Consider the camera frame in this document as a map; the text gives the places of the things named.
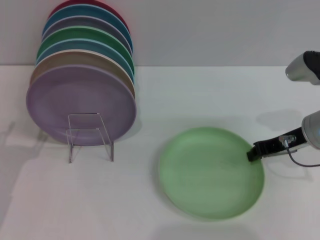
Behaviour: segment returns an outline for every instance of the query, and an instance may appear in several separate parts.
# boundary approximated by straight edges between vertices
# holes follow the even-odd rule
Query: white wall
[[[33,64],[62,0],[0,1],[0,64]],[[127,21],[139,66],[286,66],[320,50],[318,0],[105,0]]]
[[[199,222],[163,197],[155,175],[164,144],[189,128],[228,129],[255,141],[298,128],[320,109],[317,86],[284,67],[138,67],[137,120],[115,143],[44,141],[25,106],[32,66],[0,67],[0,240],[319,240],[320,167],[287,155],[262,160],[265,186],[246,213]],[[319,163],[306,147],[297,161]]]

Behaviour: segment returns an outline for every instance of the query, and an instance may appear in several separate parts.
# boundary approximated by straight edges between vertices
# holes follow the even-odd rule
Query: white table
[[[115,143],[115,162],[99,146],[82,147],[68,164],[66,145],[37,140],[25,107],[32,70],[0,67],[0,240],[319,239],[320,167],[287,155],[263,159],[259,201],[222,222],[179,212],[155,178],[176,134],[212,126],[251,144],[279,136],[320,110],[319,86],[289,81],[284,67],[138,67],[138,117]],[[294,157],[320,163],[310,146]]]

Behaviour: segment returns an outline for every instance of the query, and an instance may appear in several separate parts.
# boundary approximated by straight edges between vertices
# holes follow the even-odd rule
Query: teal plate
[[[183,132],[159,159],[162,189],[173,204],[195,217],[238,216],[256,203],[265,181],[261,161],[248,161],[251,148],[240,136],[220,128]]]

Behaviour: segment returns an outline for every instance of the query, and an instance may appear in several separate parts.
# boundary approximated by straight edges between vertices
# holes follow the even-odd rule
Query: purple plate
[[[89,65],[64,65],[40,75],[26,94],[26,106],[33,121],[51,137],[67,143],[69,114],[99,113],[112,141],[123,136],[134,124],[136,102],[126,85],[113,74]],[[101,129],[100,119],[72,119],[73,129]],[[77,131],[73,143],[102,145],[101,135]]]

